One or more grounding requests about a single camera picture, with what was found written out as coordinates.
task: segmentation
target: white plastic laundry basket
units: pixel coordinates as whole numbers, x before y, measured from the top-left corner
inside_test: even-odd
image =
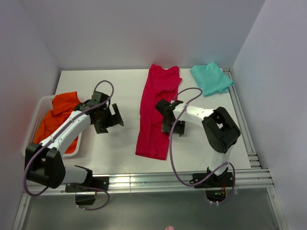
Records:
[[[52,110],[52,101],[53,98],[55,97],[55,95],[52,96],[46,96],[43,97],[39,100],[37,107],[33,113],[33,118],[31,120],[27,135],[25,137],[24,140],[24,146],[23,146],[23,155],[25,156],[25,149],[26,147],[32,143],[34,141],[34,137],[35,134],[40,126],[40,124],[42,123],[42,120],[44,119],[45,115],[47,114],[47,112],[49,110]],[[80,102],[84,102],[84,99],[78,95],[79,101]],[[80,146],[80,141],[81,141],[81,135],[82,133],[79,134],[78,136],[78,141],[77,141],[77,146],[74,152],[69,153],[69,154],[64,154],[64,157],[72,157],[74,155],[76,155],[76,153],[79,150],[79,146]]]

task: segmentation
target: orange cloth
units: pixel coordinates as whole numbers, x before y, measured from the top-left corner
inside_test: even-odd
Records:
[[[40,124],[34,143],[39,144],[42,140],[49,137],[54,131],[60,127],[69,117],[74,107],[80,101],[77,97],[77,92],[67,92],[56,95],[52,101],[53,110],[49,110]],[[78,137],[67,148],[65,153],[72,153],[77,146]]]

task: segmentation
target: white table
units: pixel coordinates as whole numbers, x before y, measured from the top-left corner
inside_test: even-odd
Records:
[[[147,69],[62,72],[56,94],[77,91],[79,95],[89,99],[99,81],[111,81],[115,87],[111,102],[117,103],[125,124],[124,127],[111,127],[108,129],[108,134],[99,135],[96,134],[94,127],[90,126],[82,134],[79,152],[74,157],[65,158],[66,164],[90,168],[94,174],[172,172],[169,157],[166,161],[160,161],[135,155],[140,130],[140,102],[147,74]],[[179,90],[197,86],[189,69],[181,69],[180,76],[183,80]],[[106,94],[111,92],[108,84],[101,84],[98,90]],[[187,101],[197,93],[184,92],[179,96],[179,100]],[[206,98],[202,96],[191,105],[212,109],[222,106],[237,123],[229,93]],[[188,172],[206,170],[213,150],[203,128],[186,123],[185,135],[182,137],[174,135],[173,152],[177,171]],[[233,148],[230,162],[236,169],[250,169],[242,136]]]

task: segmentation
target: red cloth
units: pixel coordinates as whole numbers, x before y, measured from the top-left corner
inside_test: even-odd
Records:
[[[136,155],[166,160],[169,139],[161,132],[163,116],[155,109],[161,99],[171,101],[181,82],[179,67],[163,69],[152,65],[143,90],[140,107],[140,132]]]
[[[77,92],[56,95],[52,101],[53,110],[47,112],[36,132],[33,142],[38,144],[49,137],[66,121],[74,107],[79,103]],[[65,154],[73,153],[76,150],[77,141],[78,137],[67,148]]]

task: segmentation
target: turquoise towel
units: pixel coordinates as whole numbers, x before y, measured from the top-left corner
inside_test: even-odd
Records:
[[[234,84],[214,62],[205,66],[194,66],[190,72],[205,97],[228,92],[228,87]]]

